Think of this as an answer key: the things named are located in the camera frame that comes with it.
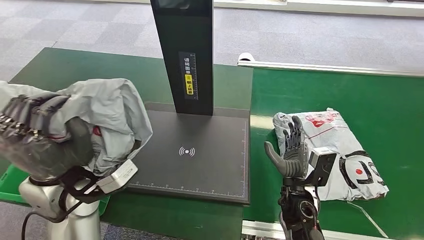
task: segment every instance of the green plastic bin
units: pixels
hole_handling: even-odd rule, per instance
[[[21,171],[19,168],[10,165],[7,171],[0,178],[0,201],[18,204],[23,206],[30,206],[18,191],[19,184],[28,177],[28,173]],[[109,196],[100,200],[98,205],[98,212],[100,216],[105,212],[106,206],[109,202]]]

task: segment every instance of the yellow label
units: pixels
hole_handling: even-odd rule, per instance
[[[192,79],[192,75],[191,74],[185,74],[184,75],[185,78],[185,90],[187,92],[188,95],[193,95],[194,91],[193,91],[193,79]]]

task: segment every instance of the red logo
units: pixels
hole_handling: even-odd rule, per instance
[[[313,123],[313,125],[318,128],[325,123],[331,123],[334,119],[336,119],[336,117],[337,113],[318,113],[314,115],[307,115],[305,119]]]
[[[100,127],[99,126],[94,126],[93,127],[93,134],[96,136],[101,137],[102,136],[102,132],[100,131]]]

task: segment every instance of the gray plastic package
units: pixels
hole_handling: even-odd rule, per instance
[[[33,86],[0,81],[0,109],[19,95],[33,96],[46,92]],[[86,167],[97,176],[108,176],[123,161],[132,159],[153,134],[143,101],[127,79],[78,81],[57,93],[70,97],[51,117],[49,141],[46,142],[54,146],[55,143],[67,141],[71,135],[65,123],[75,117],[80,118],[91,134],[93,146],[93,158]]]

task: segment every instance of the wireless symbol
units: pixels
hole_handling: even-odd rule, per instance
[[[182,156],[184,154],[188,154],[190,155],[190,157],[193,157],[196,153],[196,150],[194,147],[192,147],[191,149],[185,149],[183,146],[179,149],[178,151],[179,155]]]

